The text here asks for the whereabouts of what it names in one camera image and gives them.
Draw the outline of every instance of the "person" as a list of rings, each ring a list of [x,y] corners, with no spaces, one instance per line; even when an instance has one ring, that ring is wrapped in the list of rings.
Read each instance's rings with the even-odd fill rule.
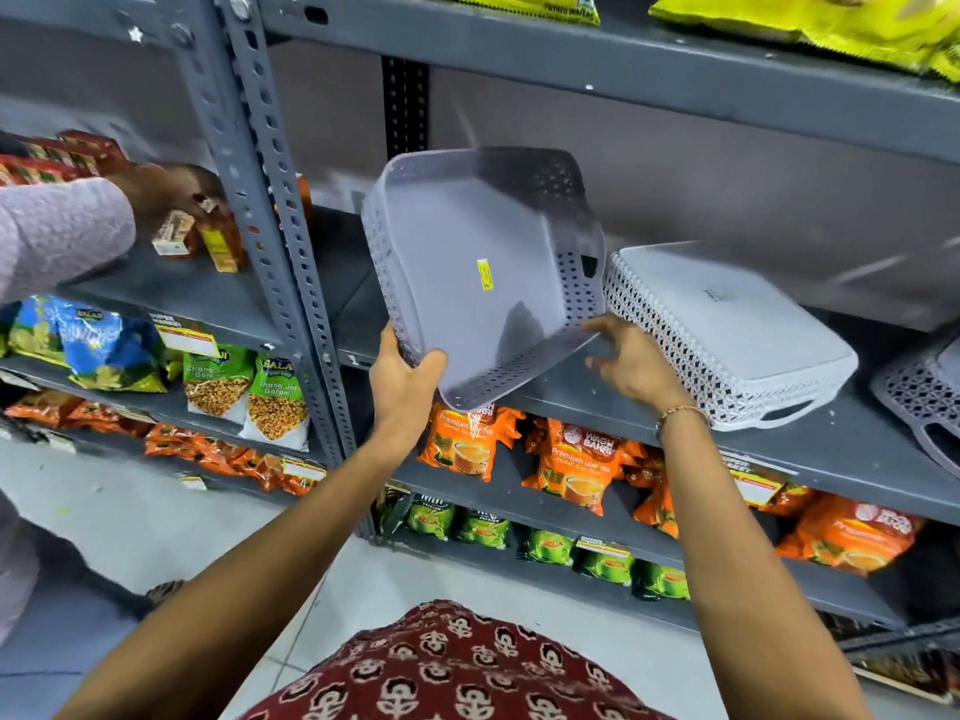
[[[708,424],[654,339],[612,314],[583,327],[610,339],[616,353],[589,365],[620,394],[661,415],[693,608],[729,717],[869,718],[851,667],[750,515]],[[369,439],[293,508],[151,614],[55,720],[218,717],[414,449],[446,364],[447,356],[433,351],[411,368],[388,323],[369,373]],[[390,626],[360,631],[242,717],[664,715],[569,647],[439,599]]]
[[[0,153],[24,156],[0,134]],[[203,216],[216,175],[146,164],[106,178],[0,187],[0,303],[43,293],[122,257],[171,209]],[[0,491],[0,718],[46,720],[182,581],[146,596],[92,571],[68,540],[23,519]]]

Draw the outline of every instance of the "yellow snack packet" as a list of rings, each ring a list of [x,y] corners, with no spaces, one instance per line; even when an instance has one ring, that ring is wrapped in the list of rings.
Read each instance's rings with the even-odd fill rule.
[[[599,25],[594,0],[457,0],[484,8],[519,12],[533,17],[545,17],[566,23]]]
[[[960,0],[658,0],[650,14],[960,80],[960,56],[942,52],[958,40]]]

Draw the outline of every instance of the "plastic basket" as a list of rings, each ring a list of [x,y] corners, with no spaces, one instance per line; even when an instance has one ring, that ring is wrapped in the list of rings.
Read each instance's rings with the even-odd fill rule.
[[[750,270],[695,243],[627,247],[606,269],[610,310],[656,338],[714,429],[770,429],[836,397],[857,353]]]
[[[402,154],[362,218],[407,360],[447,354],[451,409],[495,401],[593,338],[579,325],[604,310],[604,238],[569,153]]]
[[[960,477],[960,324],[883,366],[870,390],[938,465]]]

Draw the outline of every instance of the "hand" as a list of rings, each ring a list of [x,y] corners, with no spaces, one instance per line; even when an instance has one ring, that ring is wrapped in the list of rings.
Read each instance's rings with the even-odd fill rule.
[[[420,365],[411,368],[401,356],[394,326],[380,334],[380,353],[369,370],[373,390],[371,442],[399,465],[417,445],[430,419],[433,394],[447,368],[447,354],[430,351]]]
[[[615,359],[588,356],[586,365],[624,397],[649,404],[659,414],[681,404],[693,404],[654,337],[640,326],[604,313],[585,320],[582,328],[601,333],[613,343]]]
[[[205,199],[224,198],[220,179],[212,171],[192,164],[141,164],[107,177],[129,200],[138,225],[150,227],[178,209],[198,220],[207,216],[200,206]]]

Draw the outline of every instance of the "bolt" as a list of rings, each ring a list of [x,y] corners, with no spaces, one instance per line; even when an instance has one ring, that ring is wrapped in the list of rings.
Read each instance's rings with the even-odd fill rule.
[[[170,32],[174,34],[176,44],[184,48],[193,47],[193,33],[183,22],[174,22],[170,25]]]
[[[230,0],[230,9],[233,10],[233,14],[237,16],[238,20],[245,23],[253,16],[250,0]]]

